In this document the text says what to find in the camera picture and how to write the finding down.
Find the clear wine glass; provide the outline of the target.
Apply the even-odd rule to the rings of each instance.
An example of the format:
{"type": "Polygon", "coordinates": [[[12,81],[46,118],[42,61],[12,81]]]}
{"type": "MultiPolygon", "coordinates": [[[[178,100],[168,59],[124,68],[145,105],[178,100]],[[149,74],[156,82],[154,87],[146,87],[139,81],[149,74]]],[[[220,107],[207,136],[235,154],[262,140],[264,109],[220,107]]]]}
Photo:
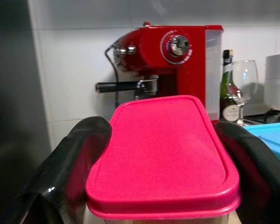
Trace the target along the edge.
{"type": "Polygon", "coordinates": [[[255,95],[258,89],[258,70],[254,60],[232,63],[229,74],[228,92],[238,106],[237,124],[244,125],[244,105],[255,95]]]}

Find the white cooking pot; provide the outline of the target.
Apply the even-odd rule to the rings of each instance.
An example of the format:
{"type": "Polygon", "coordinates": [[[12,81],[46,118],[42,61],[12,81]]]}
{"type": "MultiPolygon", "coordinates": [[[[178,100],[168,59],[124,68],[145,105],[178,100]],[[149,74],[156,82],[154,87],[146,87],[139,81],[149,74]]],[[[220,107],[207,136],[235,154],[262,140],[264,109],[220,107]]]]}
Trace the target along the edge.
{"type": "Polygon", "coordinates": [[[266,57],[264,102],[280,111],[280,53],[266,57]]]}

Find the red espresso machine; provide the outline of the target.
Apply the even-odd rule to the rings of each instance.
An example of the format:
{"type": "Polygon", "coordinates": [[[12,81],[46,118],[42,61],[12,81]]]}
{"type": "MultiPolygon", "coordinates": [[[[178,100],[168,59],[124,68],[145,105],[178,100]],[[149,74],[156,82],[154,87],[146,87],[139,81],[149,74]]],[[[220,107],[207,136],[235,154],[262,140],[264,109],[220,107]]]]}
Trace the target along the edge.
{"type": "Polygon", "coordinates": [[[203,104],[210,120],[219,120],[220,60],[223,27],[220,25],[143,26],[127,33],[109,49],[114,71],[131,73],[137,81],[101,82],[99,93],[133,91],[145,96],[191,95],[203,104]]]}

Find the pink lidded plastic container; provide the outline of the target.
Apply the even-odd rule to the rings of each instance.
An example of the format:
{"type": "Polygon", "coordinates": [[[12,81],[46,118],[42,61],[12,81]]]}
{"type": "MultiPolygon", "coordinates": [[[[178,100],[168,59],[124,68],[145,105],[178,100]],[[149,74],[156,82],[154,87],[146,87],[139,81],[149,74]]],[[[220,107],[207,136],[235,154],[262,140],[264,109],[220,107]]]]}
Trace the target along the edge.
{"type": "Polygon", "coordinates": [[[86,182],[92,214],[105,224],[228,224],[239,174],[198,98],[131,101],[110,124],[86,182]]]}

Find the dark grey appliance panel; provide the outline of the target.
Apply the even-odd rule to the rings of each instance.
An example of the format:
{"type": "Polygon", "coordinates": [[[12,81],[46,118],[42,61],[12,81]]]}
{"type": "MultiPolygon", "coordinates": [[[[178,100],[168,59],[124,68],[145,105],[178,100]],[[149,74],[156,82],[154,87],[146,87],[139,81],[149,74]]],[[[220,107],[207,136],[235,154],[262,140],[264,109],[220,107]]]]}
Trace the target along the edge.
{"type": "Polygon", "coordinates": [[[28,0],[0,0],[0,212],[49,153],[28,0]]]}

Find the steel gas stove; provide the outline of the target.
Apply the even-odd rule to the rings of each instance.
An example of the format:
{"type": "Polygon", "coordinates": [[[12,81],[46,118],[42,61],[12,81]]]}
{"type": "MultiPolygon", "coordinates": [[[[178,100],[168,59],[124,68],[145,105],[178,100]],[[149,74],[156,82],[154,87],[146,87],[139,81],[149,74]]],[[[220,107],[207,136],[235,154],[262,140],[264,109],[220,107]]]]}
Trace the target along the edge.
{"type": "Polygon", "coordinates": [[[280,123],[280,111],[270,109],[263,114],[244,116],[244,126],[280,123]]]}

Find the dark green wine bottle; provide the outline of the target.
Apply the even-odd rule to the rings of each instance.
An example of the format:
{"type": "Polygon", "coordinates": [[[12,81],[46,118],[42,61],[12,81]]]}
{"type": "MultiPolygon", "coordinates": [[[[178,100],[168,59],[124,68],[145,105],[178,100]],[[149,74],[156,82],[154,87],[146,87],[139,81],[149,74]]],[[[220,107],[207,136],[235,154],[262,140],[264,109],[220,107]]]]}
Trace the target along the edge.
{"type": "Polygon", "coordinates": [[[239,107],[229,93],[229,88],[237,93],[238,87],[232,79],[232,60],[233,50],[225,49],[223,51],[223,74],[220,84],[220,120],[237,123],[240,114],[239,107]]]}

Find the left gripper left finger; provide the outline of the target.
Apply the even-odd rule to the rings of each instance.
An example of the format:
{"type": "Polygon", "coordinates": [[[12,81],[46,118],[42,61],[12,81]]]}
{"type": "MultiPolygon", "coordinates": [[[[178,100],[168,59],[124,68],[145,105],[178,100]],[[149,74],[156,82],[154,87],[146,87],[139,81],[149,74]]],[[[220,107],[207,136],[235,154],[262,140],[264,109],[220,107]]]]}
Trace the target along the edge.
{"type": "Polygon", "coordinates": [[[100,116],[79,121],[11,204],[4,224],[82,224],[87,177],[111,134],[100,116]]]}

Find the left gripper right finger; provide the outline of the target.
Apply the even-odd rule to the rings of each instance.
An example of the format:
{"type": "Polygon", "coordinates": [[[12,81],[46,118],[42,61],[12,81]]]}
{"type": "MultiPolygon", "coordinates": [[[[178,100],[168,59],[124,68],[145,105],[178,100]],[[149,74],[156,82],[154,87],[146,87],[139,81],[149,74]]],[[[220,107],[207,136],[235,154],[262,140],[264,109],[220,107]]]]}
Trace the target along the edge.
{"type": "Polygon", "coordinates": [[[258,137],[230,122],[214,129],[240,176],[242,224],[280,224],[280,159],[258,137]]]}

